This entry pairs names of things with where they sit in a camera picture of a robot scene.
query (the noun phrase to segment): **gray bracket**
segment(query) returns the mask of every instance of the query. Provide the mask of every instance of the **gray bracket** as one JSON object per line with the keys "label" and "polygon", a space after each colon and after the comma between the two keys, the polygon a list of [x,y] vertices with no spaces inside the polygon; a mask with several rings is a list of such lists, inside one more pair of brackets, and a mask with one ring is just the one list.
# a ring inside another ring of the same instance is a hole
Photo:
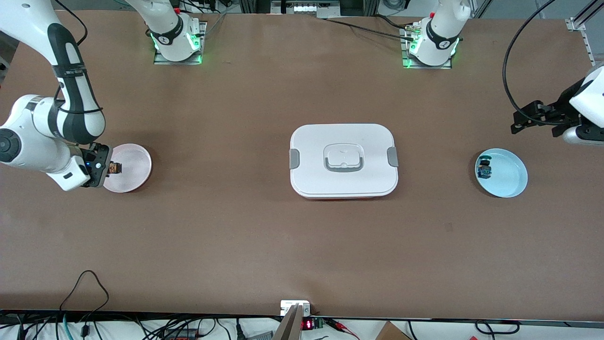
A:
{"label": "gray bracket", "polygon": [[310,316],[310,302],[306,300],[281,300],[281,312],[279,315],[284,316],[288,313],[292,306],[302,306],[303,316]]}
{"label": "gray bracket", "polygon": [[594,54],[591,51],[590,42],[587,39],[587,32],[585,31],[585,25],[581,24],[579,27],[575,27],[575,21],[573,18],[564,20],[566,22],[567,28],[571,32],[580,32],[583,37],[583,43],[585,44],[585,49],[587,50],[587,56],[590,59],[591,65],[596,66],[596,60],[594,58]]}

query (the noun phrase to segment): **electrical connector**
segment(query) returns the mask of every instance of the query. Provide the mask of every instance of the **electrical connector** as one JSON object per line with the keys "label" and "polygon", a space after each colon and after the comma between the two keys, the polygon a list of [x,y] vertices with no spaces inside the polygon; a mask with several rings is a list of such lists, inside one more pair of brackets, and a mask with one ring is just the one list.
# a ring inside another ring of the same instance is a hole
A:
{"label": "electrical connector", "polygon": [[82,326],[82,330],[80,331],[80,336],[82,338],[87,337],[90,334],[90,326],[88,325],[83,325]]}
{"label": "electrical connector", "polygon": [[239,319],[237,319],[237,325],[235,326],[237,329],[237,340],[246,340],[245,334],[243,334],[243,330],[241,329],[241,325],[239,324]]}

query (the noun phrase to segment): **black strap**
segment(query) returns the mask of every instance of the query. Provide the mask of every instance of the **black strap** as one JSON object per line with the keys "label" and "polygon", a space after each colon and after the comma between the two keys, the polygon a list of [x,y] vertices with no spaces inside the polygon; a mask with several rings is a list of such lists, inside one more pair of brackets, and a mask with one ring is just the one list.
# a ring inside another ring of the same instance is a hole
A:
{"label": "black strap", "polygon": [[426,32],[428,32],[428,38],[434,42],[436,48],[439,50],[446,50],[451,46],[459,37],[459,34],[454,36],[453,38],[444,38],[439,36],[432,29],[432,20],[428,21],[428,25],[426,26]]}
{"label": "black strap", "polygon": [[53,65],[54,76],[57,78],[75,78],[86,73],[84,63]]}
{"label": "black strap", "polygon": [[184,27],[182,18],[178,15],[176,17],[178,18],[178,23],[176,23],[176,26],[170,31],[160,34],[150,30],[151,35],[153,35],[157,42],[162,45],[171,45],[172,41],[174,41],[174,38],[178,37],[182,33],[182,29]]}

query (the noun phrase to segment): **red digital display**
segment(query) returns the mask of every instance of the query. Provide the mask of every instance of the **red digital display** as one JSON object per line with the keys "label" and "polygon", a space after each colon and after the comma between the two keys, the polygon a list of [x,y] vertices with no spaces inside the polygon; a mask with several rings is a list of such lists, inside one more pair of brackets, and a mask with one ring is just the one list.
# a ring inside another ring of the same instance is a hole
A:
{"label": "red digital display", "polygon": [[312,318],[311,319],[305,319],[302,320],[302,325],[300,325],[300,329],[302,330],[312,330],[315,329],[314,324],[312,322]]}

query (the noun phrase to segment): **mounting plate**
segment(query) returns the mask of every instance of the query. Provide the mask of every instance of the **mounting plate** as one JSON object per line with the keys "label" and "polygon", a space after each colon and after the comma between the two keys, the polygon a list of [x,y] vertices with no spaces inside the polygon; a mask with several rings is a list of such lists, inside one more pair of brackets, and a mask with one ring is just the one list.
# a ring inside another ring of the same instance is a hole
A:
{"label": "mounting plate", "polygon": [[[419,25],[418,22],[413,23],[413,26]],[[401,37],[408,37],[411,36],[407,30],[401,28],[399,30],[399,34]],[[410,48],[411,42],[407,41],[403,38],[400,39],[400,49],[403,52],[403,67],[405,68],[429,68],[429,69],[433,69],[433,70],[449,70],[451,69],[451,57],[449,57],[449,59],[447,60],[447,62],[445,62],[443,65],[439,65],[439,66],[429,66],[426,65],[424,63],[422,63],[421,61],[417,60],[417,58],[412,55],[409,54],[409,48]]]}
{"label": "mounting plate", "polygon": [[279,315],[285,316],[292,305],[301,304],[304,306],[304,317],[310,316],[310,302],[306,300],[281,300],[281,312]]}
{"label": "mounting plate", "polygon": [[207,29],[208,26],[208,22],[207,21],[200,21],[199,22],[199,30],[193,30],[193,34],[201,34],[201,37],[199,38],[199,50],[196,51],[195,53],[191,54],[190,57],[186,58],[185,60],[182,61],[170,61],[167,60],[166,58],[164,58],[161,53],[156,49],[155,50],[155,57],[153,58],[153,63],[155,65],[199,65],[201,64],[202,60],[203,60],[203,54],[204,54],[204,45],[205,45],[205,31]]}

